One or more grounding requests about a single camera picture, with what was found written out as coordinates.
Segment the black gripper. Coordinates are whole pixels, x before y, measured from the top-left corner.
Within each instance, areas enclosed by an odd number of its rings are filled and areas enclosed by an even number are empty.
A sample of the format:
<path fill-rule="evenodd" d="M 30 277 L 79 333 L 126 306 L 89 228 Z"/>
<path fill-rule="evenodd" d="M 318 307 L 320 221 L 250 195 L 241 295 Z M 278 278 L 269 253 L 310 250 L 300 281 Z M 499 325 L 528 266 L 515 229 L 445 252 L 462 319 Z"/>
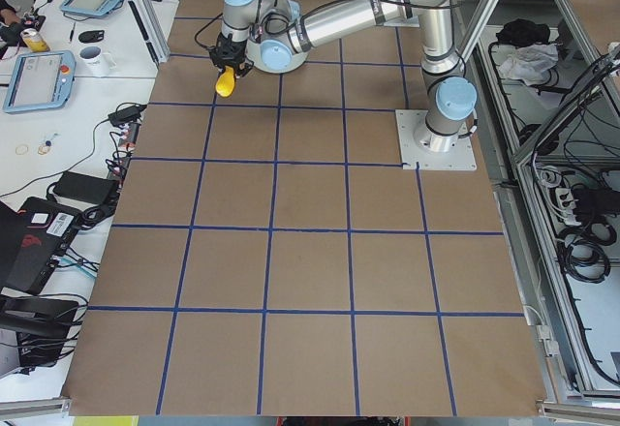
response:
<path fill-rule="evenodd" d="M 247 57 L 247 40 L 237 42 L 233 35 L 220 33 L 216 44 L 208 48 L 209 58 L 222 74 L 227 68 L 232 69 L 235 76 L 246 76 L 253 70 L 253 61 Z"/>

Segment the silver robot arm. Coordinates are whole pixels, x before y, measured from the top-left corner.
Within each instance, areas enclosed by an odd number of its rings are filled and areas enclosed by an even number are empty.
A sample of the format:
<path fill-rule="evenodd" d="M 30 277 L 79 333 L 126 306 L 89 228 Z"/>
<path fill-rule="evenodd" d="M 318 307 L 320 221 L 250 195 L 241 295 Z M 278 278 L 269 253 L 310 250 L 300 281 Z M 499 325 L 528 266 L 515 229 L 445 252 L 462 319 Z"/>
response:
<path fill-rule="evenodd" d="M 411 18 L 422 33 L 422 75 L 430 98 L 413 137 L 427 152 L 447 153 L 463 137 L 460 130 L 477 100 L 473 84 L 459 74 L 464 59 L 454 43 L 451 0 L 335 0 L 308 13 L 294 0 L 224 0 L 221 32 L 207 50 L 219 71 L 215 90 L 228 97 L 254 68 L 287 73 L 314 48 Z"/>

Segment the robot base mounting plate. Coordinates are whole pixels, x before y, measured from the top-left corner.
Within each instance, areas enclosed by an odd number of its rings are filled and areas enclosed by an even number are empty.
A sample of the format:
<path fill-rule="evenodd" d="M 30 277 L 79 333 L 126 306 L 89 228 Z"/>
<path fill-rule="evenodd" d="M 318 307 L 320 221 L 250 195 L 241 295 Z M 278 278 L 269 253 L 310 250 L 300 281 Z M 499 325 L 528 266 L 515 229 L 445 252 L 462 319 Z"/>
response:
<path fill-rule="evenodd" d="M 401 166 L 409 170 L 475 171 L 477 163 L 469 128 L 463 121 L 452 136 L 437 136 L 425 124 L 427 110 L 398 109 L 395 112 Z"/>

